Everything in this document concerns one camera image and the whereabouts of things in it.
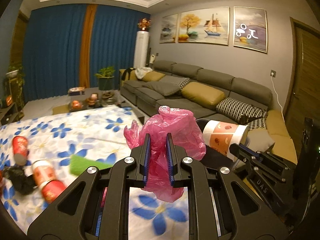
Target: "white cloth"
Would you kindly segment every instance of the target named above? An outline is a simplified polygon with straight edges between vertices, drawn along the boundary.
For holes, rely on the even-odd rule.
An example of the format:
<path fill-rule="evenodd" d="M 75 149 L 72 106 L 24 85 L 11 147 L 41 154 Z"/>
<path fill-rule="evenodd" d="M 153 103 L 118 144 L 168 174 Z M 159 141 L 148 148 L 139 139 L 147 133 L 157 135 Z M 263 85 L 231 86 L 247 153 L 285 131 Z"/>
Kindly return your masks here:
<path fill-rule="evenodd" d="M 56 175 L 66 186 L 76 176 L 69 173 L 70 157 L 75 154 L 90 160 L 114 164 L 130 156 L 123 131 L 132 120 L 141 124 L 129 107 L 110 106 L 94 110 L 58 114 L 19 121 L 0 127 L 0 170 L 14 165 L 12 138 L 29 140 L 26 175 L 32 174 L 31 163 L 49 159 Z M 48 206 L 38 189 L 27 196 L 15 192 L 11 181 L 4 179 L 0 201 L 23 232 Z M 152 192 L 130 189 L 129 240 L 188 240 L 188 192 L 174 203 L 156 199 Z"/>
<path fill-rule="evenodd" d="M 136 68 L 134 71 L 138 79 L 142 79 L 148 72 L 153 71 L 152 68 L 149 67 L 140 67 Z"/>

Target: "framed painting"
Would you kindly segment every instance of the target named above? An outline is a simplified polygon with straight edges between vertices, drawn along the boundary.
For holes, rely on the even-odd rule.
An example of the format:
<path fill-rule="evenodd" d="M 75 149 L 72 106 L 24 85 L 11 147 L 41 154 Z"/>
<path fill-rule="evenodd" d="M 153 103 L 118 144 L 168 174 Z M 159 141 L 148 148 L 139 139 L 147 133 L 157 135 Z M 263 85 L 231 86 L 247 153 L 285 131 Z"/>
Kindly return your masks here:
<path fill-rule="evenodd" d="M 181 14 L 178 42 L 228 45 L 229 7 L 188 11 Z"/>
<path fill-rule="evenodd" d="M 233 46 L 267 53 L 268 26 L 264 9 L 234 7 Z"/>
<path fill-rule="evenodd" d="M 160 43 L 175 42 L 177 34 L 178 14 L 162 17 Z"/>

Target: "checkered pillow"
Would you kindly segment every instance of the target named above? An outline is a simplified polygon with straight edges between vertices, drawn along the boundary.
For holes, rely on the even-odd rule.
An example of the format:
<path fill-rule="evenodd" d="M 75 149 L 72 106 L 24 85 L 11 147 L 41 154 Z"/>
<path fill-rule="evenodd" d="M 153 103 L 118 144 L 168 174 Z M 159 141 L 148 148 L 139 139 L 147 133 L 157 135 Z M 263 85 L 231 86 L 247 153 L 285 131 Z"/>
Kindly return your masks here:
<path fill-rule="evenodd" d="M 190 78 L 164 76 L 159 82 L 170 83 L 180 87 L 180 91 L 190 83 Z"/>
<path fill-rule="evenodd" d="M 218 113 L 223 114 L 237 123 L 245 115 L 248 119 L 266 118 L 267 112 L 255 106 L 240 102 L 233 98 L 222 100 L 216 107 Z"/>
<path fill-rule="evenodd" d="M 249 122 L 247 124 L 248 126 L 248 131 L 251 131 L 253 129 L 257 129 L 257 128 L 267 128 L 266 126 L 266 119 L 265 118 L 260 118 L 260 119 L 256 119 L 252 122 Z"/>

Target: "potted plant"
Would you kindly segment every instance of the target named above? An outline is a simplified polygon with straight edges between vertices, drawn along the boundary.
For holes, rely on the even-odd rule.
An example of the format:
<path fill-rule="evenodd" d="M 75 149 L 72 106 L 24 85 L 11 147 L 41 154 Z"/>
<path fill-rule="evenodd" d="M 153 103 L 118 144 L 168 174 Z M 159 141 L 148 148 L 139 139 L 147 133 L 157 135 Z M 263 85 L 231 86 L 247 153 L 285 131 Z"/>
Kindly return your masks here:
<path fill-rule="evenodd" d="M 22 110 L 24 107 L 22 88 L 25 83 L 25 80 L 24 80 L 25 74 L 23 72 L 23 66 L 21 62 L 9 65 L 8 73 L 6 75 L 9 81 L 16 78 L 16 83 L 18 85 L 19 90 L 13 93 L 15 95 L 13 99 L 16 102 L 18 109 Z"/>
<path fill-rule="evenodd" d="M 102 91 L 113 90 L 114 88 L 114 72 L 115 68 L 113 66 L 108 66 L 99 70 L 95 76 L 98 78 L 98 88 Z"/>

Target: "pink plastic bag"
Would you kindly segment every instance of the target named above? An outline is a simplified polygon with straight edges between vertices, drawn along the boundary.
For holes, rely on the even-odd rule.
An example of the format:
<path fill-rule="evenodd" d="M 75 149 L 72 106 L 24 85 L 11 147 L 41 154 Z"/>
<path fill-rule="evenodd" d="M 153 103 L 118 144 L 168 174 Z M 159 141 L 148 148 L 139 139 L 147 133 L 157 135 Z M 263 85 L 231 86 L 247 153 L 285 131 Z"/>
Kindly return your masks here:
<path fill-rule="evenodd" d="M 143 145 L 147 133 L 151 136 L 151 158 L 148 182 L 143 190 L 172 203 L 182 196 L 184 189 L 173 188 L 169 182 L 165 146 L 167 133 L 172 134 L 175 145 L 185 148 L 188 156 L 201 160 L 206 151 L 201 130 L 191 111 L 161 106 L 159 114 L 150 117 L 141 131 L 135 120 L 131 128 L 124 128 L 124 137 L 130 149 Z"/>

